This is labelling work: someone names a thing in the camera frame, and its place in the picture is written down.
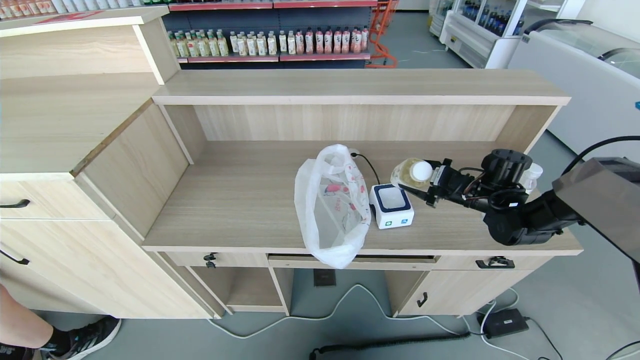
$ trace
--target display cooler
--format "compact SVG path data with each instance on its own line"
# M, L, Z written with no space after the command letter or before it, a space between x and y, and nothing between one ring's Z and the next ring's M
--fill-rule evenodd
M474 68L503 69L524 29L545 19L575 19L584 0L439 0L440 3L442 7L434 14L430 29L440 42Z
M640 134L639 43L591 21L539 22L525 31L508 67L534 70L572 97L548 127L572 151ZM640 144L612 143L591 155L640 161Z

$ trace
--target drawer handle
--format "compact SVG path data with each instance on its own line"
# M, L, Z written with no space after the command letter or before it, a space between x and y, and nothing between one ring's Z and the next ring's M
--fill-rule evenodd
M213 262L216 259L216 254L217 252L212 252L202 258L204 261L206 261L204 265L206 265L207 268L216 268L216 263Z
M29 205L31 201L27 200L27 199L22 199L18 202L16 202L15 204L11 204L11 205L0 205L0 208L2 209L17 209L17 208L26 208L27 205Z
M494 256L486 263L482 260L476 260L476 265L481 269L515 269L516 265L513 260L509 260L504 256Z
M0 250L0 254L10 258L14 263L18 263L20 265L29 265L30 261L27 259L22 258L22 260L18 260L18 259L14 259L13 256L7 254L6 252Z
M426 292L422 293L422 296L423 296L422 300L417 301L418 307L422 307L424 303L427 302L427 299L429 298Z

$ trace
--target power adapter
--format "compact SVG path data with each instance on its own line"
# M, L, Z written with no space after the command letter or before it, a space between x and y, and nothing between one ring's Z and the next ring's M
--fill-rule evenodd
M478 315L477 320L481 326L483 319L484 315ZM490 313L484 323L484 330L480 331L486 335L487 339L491 339L527 330L529 330L529 326L518 309L506 309Z

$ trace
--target person's leg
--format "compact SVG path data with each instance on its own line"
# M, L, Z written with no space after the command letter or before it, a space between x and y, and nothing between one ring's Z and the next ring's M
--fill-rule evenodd
M0 284L0 343L41 348L51 339L53 326L18 304Z

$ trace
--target black drawer handle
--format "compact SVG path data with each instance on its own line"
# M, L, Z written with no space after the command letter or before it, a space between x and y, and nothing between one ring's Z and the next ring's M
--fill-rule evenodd
M20 264L20 265L29 265L29 263L30 263L30 261L29 261L29 260L24 259L24 258L23 258L22 260L14 259L14 258L13 258L13 256L11 256L11 255L7 254L6 252L4 252L4 251L2 251L2 250L0 250L0 254L2 254L2 255L4 255L4 256L6 256L6 257L8 257L8 258L10 258L14 263L18 263L18 264Z
M427 299L429 298L427 296L426 292L422 293L422 296L423 296L423 299L417 301L418 302L418 307L422 307L424 305L424 303L427 302Z
M26 208L27 205L29 205L31 201L27 200L27 199L22 199L18 202L16 202L15 204L11 204L11 205L0 205L0 208L2 209L18 209L18 208Z
M504 256L494 256L486 263L482 260L476 260L476 265L481 269L515 269L516 265L513 260L509 260Z

